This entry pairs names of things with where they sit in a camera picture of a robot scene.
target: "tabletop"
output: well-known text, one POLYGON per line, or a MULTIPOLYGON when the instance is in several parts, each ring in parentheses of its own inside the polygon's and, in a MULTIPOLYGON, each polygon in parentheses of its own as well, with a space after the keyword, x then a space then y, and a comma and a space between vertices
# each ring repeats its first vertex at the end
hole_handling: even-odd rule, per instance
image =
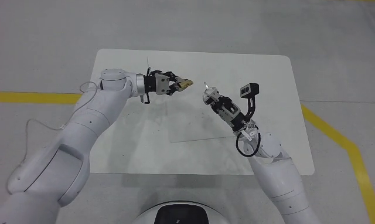
POLYGON ((231 128, 202 101, 203 82, 217 87, 247 112, 240 88, 260 85, 253 119, 261 133, 273 133, 292 157, 301 175, 312 175, 305 122, 292 66, 286 56, 227 53, 102 49, 97 53, 91 81, 104 69, 128 72, 173 71, 194 81, 173 96, 150 93, 150 104, 139 97, 127 101, 118 120, 95 143, 93 173, 129 174, 253 174, 236 150, 231 128))

